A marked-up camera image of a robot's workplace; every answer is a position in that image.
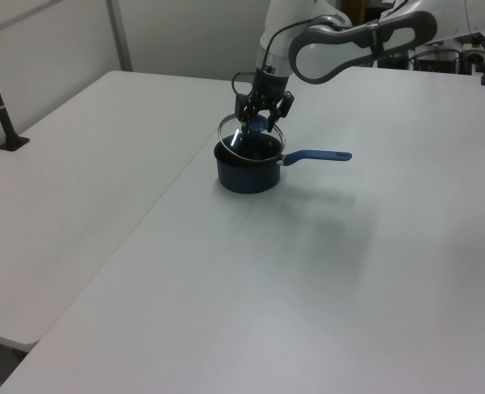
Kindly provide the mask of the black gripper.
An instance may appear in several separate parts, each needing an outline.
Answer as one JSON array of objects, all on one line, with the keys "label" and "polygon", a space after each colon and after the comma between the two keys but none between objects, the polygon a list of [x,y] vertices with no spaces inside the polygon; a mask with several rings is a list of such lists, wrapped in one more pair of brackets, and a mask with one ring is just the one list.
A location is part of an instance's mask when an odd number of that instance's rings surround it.
[{"label": "black gripper", "polygon": [[236,94],[235,115],[243,133],[249,131],[250,123],[259,114],[259,106],[269,106],[269,126],[288,115],[295,101],[293,94],[286,91],[288,80],[288,76],[275,76],[256,69],[252,90],[248,94]]}]

